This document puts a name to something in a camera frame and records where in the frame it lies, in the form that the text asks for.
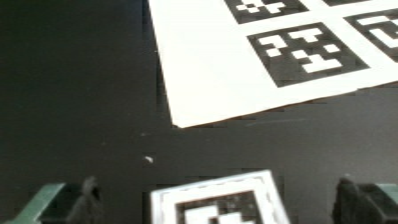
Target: white paper sheet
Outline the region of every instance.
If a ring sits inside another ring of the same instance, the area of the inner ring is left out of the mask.
[[[397,0],[150,4],[180,127],[398,81]]]

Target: black surface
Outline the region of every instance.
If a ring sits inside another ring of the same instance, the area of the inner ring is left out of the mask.
[[[148,16],[141,1],[0,1],[0,221],[48,182],[94,175],[128,224],[150,190],[272,169],[293,223],[331,223],[340,177],[398,182],[398,85],[182,130]]]

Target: printed marker sheet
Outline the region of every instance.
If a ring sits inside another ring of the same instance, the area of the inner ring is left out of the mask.
[[[398,81],[397,0],[150,0],[173,123]]]

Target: black square marker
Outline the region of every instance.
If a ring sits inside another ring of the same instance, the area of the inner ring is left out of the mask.
[[[398,62],[398,9],[345,18],[354,28]]]
[[[278,87],[368,68],[324,23],[249,36]]]
[[[178,224],[263,224],[253,191],[180,203],[176,210]]]
[[[238,24],[308,11],[301,0],[224,0]]]

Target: white speck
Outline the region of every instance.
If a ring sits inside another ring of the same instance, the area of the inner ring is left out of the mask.
[[[148,161],[150,163],[153,163],[153,157],[151,157],[151,156],[146,156],[144,159],[146,159],[146,161]]]

